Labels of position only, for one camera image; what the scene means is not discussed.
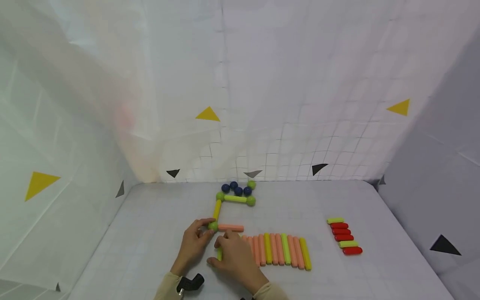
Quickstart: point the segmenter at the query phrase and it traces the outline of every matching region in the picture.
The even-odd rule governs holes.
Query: sleeve
[[[154,300],[180,300],[181,296],[177,293],[177,285],[180,283],[180,277],[168,272],[160,283],[156,291]]]
[[[285,292],[276,284],[267,283],[253,296],[255,300],[288,300]]]

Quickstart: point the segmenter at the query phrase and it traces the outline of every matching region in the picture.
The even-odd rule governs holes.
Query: blue ball
[[[235,188],[235,191],[234,191],[234,192],[235,192],[235,195],[236,195],[236,196],[241,196],[242,193],[243,193],[243,189],[238,186],[238,187]]]
[[[224,185],[222,185],[222,192],[224,192],[225,194],[230,192],[230,186],[226,183]]]
[[[250,196],[252,194],[252,189],[247,186],[243,189],[243,193],[245,194],[245,196]]]
[[[230,183],[230,188],[232,189],[232,191],[234,191],[238,186],[239,184],[236,181],[232,181]]]

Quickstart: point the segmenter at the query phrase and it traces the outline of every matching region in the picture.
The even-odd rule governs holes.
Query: table surface
[[[135,186],[72,291],[70,300],[151,300],[170,269],[183,231],[210,217],[220,183]],[[363,181],[258,182],[255,207],[222,204],[219,222],[245,226],[248,236],[265,232],[304,237],[312,271],[262,267],[291,299],[451,300],[375,189]],[[363,248],[345,256],[326,223],[340,216]],[[205,263],[213,243],[188,274],[205,283],[186,299],[250,299],[248,293]]]

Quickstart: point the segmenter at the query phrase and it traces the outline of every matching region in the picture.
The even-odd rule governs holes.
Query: black clamp
[[[195,275],[193,280],[182,277],[179,285],[177,285],[177,293],[182,296],[184,291],[198,290],[204,282],[205,279],[200,274]]]

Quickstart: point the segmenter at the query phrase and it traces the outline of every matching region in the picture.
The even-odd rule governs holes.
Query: left hand
[[[205,247],[215,233],[213,230],[203,232],[200,227],[207,226],[208,223],[214,221],[214,218],[195,220],[187,230],[185,230],[179,254],[173,263],[170,272],[177,276],[184,276],[192,263],[202,256]]]

